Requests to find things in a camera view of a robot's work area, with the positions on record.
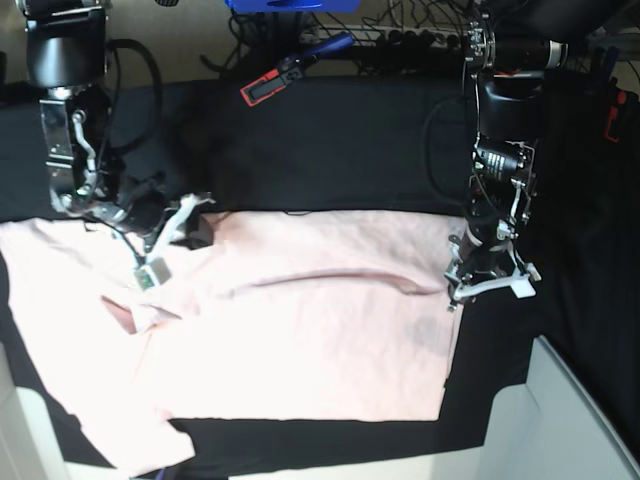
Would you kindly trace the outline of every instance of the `pink t-shirt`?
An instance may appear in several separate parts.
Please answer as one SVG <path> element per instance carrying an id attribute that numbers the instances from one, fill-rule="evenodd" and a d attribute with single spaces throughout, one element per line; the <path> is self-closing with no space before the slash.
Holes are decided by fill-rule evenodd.
<path id="1" fill-rule="evenodd" d="M 171 418 L 436 420 L 461 316 L 448 236 L 397 212 L 211 215 L 139 291 L 132 256 L 81 222 L 0 226 L 10 307 L 45 387 L 134 476 L 194 455 Z"/>

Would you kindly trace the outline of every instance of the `black fabric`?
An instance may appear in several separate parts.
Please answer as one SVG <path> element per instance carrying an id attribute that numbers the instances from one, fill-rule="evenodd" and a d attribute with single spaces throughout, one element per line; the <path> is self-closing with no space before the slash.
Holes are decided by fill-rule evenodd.
<path id="1" fill-rule="evenodd" d="M 602 138 L 605 99 L 581 94 L 581 77 L 548 89 L 547 135 L 538 155 L 540 197 L 519 247 L 544 281 L 538 296 L 493 292 L 468 305 L 437 422 L 175 420 L 198 455 L 185 478 L 356 463 L 479 446 L 491 403 L 522 383 L 533 339 L 547 335 L 627 440 L 640 452 L 638 375 L 637 122 L 617 145 Z M 127 157 L 139 176 L 170 172 L 177 193 L 213 185 L 217 208 L 386 208 L 456 213 L 424 188 L 420 126 L 457 85 L 412 80 L 311 80 L 249 109 L 236 86 L 168 89 L 163 132 Z M 144 125 L 149 92 L 127 92 L 117 143 Z M 434 124 L 432 161 L 441 188 L 462 195 L 468 175 L 463 113 Z M 50 217 L 36 106 L 0 114 L 2 219 Z M 8 310 L 0 315 L 18 385 L 44 393 Z M 45 393 L 65 458 L 103 461 L 77 422 Z"/>

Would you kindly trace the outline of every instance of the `black cloth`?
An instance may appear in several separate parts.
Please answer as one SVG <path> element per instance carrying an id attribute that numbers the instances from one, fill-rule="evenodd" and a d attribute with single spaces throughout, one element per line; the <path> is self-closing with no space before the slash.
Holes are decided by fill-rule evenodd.
<path id="1" fill-rule="evenodd" d="M 575 367 L 638 454 L 637 149 L 629 139 L 640 127 L 628 126 L 618 145 L 604 142 L 603 98 L 580 93 L 581 81 L 575 77 L 564 85 L 559 80 L 549 88 L 548 132 L 537 159 L 541 195 L 519 244 L 544 277 L 538 296 L 516 300 L 510 291 L 499 291 L 465 308 L 440 420 L 175 420 L 198 452 L 183 466 L 186 478 L 479 446 L 493 397 L 525 380 L 531 344 L 540 334 Z M 456 213 L 425 189 L 419 155 L 426 113 L 438 98 L 454 93 L 456 84 L 316 79 L 253 109 L 243 105 L 238 88 L 199 83 L 167 89 L 163 132 L 127 158 L 131 170 L 139 176 L 158 168 L 169 172 L 172 193 L 213 185 L 220 210 Z M 149 105 L 145 90 L 124 95 L 118 142 L 136 135 Z M 0 164 L 10 174 L 0 180 L 1 219 L 50 217 L 37 106 L 1 112 L 0 135 Z M 466 136 L 464 114 L 452 106 L 438 117 L 431 138 L 438 183 L 458 195 L 468 176 Z M 0 338 L 7 343 L 16 384 L 45 395 L 65 458 L 101 464 L 75 419 L 44 392 L 10 313 L 2 308 Z"/>

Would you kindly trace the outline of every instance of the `pink shirt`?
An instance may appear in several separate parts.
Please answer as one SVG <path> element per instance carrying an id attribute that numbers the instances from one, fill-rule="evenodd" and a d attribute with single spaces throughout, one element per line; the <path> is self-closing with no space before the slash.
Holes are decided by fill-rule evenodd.
<path id="1" fill-rule="evenodd" d="M 139 291 L 132 257 L 81 222 L 0 226 L 10 307 L 47 390 L 134 476 L 194 455 L 170 418 L 436 420 L 461 311 L 460 220 L 392 212 L 212 215 Z"/>

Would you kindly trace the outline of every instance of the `blue container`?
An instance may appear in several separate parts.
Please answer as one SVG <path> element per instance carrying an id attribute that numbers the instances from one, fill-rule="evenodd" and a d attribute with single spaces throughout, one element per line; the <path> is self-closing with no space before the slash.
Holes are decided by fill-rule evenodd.
<path id="1" fill-rule="evenodd" d="M 360 0 L 226 0 L 239 13 L 354 12 Z"/>

